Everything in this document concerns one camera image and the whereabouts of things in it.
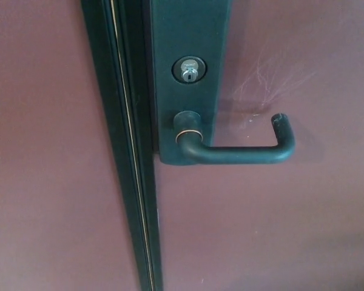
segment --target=door handle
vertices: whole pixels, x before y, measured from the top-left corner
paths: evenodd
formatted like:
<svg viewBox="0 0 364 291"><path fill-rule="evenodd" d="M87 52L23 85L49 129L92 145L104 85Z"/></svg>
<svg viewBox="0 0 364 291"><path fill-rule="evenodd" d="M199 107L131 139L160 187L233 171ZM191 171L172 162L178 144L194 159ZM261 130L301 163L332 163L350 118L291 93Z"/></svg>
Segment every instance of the door handle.
<svg viewBox="0 0 364 291"><path fill-rule="evenodd" d="M174 117L175 141L182 154L196 164L276 164L295 150L295 138L287 115L271 118L278 144L264 147L209 147L203 143L201 116L183 111Z"/></svg>
<svg viewBox="0 0 364 291"><path fill-rule="evenodd" d="M273 147L211 147L231 6L232 0L151 1L153 116L165 164L273 164L294 152L284 114L272 118Z"/></svg>

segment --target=maroon door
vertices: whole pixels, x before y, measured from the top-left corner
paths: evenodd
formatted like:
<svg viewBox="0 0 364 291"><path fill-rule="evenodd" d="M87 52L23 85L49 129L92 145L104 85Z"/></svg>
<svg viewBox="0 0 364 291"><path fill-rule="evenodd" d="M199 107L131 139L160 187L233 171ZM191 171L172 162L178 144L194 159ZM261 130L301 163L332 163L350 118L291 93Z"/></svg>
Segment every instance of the maroon door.
<svg viewBox="0 0 364 291"><path fill-rule="evenodd" d="M0 0L0 290L139 290L79 1Z"/></svg>
<svg viewBox="0 0 364 291"><path fill-rule="evenodd" d="M216 144L273 166L157 161L165 290L364 290L364 0L235 0Z"/></svg>

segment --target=dark green door frame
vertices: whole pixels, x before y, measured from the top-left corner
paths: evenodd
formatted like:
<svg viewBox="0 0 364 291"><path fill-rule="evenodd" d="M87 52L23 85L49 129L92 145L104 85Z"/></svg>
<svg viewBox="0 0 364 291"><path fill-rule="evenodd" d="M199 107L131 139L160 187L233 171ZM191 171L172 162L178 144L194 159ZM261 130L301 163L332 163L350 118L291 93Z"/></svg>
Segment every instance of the dark green door frame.
<svg viewBox="0 0 364 291"><path fill-rule="evenodd" d="M141 290L162 291L142 5L141 0L82 0Z"/></svg>

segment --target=metal door frame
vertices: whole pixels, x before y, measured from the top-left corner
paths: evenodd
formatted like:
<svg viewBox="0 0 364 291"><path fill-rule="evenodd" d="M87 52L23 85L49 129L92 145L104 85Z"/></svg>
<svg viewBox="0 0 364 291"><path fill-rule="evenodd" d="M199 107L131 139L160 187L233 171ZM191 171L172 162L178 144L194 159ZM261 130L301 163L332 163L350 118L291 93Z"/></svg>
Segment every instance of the metal door frame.
<svg viewBox="0 0 364 291"><path fill-rule="evenodd" d="M149 13L141 0L81 2L141 290L162 291L150 50L145 40L149 25L144 25Z"/></svg>

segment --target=lever handle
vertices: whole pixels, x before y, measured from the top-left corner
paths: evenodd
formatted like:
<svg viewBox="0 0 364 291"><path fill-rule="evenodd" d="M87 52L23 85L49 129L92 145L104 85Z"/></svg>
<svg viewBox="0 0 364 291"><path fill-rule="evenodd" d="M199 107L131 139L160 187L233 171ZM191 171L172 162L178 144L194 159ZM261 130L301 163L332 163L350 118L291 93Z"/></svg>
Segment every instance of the lever handle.
<svg viewBox="0 0 364 291"><path fill-rule="evenodd" d="M287 115L271 118L278 144L270 147L208 147L203 144L201 116L183 111L174 117L175 138L183 155L197 164L276 164L295 150L295 138Z"/></svg>

